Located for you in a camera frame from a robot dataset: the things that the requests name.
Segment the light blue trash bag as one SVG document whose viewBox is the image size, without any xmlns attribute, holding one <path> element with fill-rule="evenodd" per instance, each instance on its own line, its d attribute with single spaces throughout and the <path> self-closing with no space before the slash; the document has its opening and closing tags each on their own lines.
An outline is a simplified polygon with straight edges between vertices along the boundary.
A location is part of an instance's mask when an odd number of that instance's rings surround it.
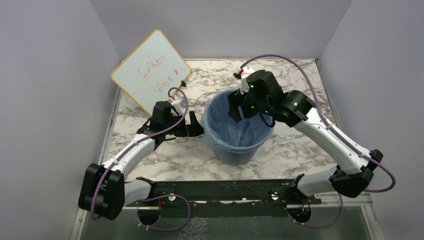
<svg viewBox="0 0 424 240">
<path fill-rule="evenodd" d="M 229 116 L 228 101 L 228 95 L 235 91 L 235 88 L 223 90 L 208 102 L 200 120 L 204 134 L 199 139 L 214 151 L 247 154 L 258 150 L 274 128 L 267 126 L 259 115 L 235 122 Z"/>
</svg>

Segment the blue plastic trash bin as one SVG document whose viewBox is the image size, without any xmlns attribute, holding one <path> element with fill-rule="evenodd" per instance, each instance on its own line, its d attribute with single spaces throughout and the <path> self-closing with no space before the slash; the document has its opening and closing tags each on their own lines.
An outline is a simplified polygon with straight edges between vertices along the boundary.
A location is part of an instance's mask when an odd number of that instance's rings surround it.
<svg viewBox="0 0 424 240">
<path fill-rule="evenodd" d="M 225 164 L 242 165 L 248 163 L 254 157 L 259 148 L 259 146 L 231 150 L 213 148 L 212 151 L 216 158 Z"/>
</svg>

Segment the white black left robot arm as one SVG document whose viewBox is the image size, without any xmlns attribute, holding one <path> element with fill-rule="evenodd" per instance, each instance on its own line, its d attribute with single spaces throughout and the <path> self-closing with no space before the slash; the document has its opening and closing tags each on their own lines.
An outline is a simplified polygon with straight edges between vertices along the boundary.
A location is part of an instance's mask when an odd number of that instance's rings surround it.
<svg viewBox="0 0 424 240">
<path fill-rule="evenodd" d="M 102 164 L 90 164 L 84 174 L 78 207 L 94 219 L 114 220 L 123 207 L 140 200 L 152 205 L 157 191 L 147 180 L 127 178 L 145 157 L 153 153 L 167 136 L 197 137 L 204 133 L 194 111 L 184 98 L 169 98 L 155 103 L 151 117 L 118 154 Z"/>
</svg>

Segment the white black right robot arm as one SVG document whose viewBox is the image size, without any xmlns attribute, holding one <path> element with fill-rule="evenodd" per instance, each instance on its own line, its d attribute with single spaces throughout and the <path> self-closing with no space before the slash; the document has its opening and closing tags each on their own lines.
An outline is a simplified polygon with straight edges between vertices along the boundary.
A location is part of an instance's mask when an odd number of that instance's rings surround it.
<svg viewBox="0 0 424 240">
<path fill-rule="evenodd" d="M 368 150 L 321 117 L 316 104 L 298 90 L 284 92 L 270 71 L 258 70 L 242 79 L 239 89 L 228 96 L 228 114 L 235 122 L 255 115 L 270 116 L 303 133 L 337 163 L 336 167 L 315 174 L 300 174 L 290 184 L 289 199 L 300 204 L 308 197 L 337 192 L 355 198 L 370 184 L 383 154 Z"/>
</svg>

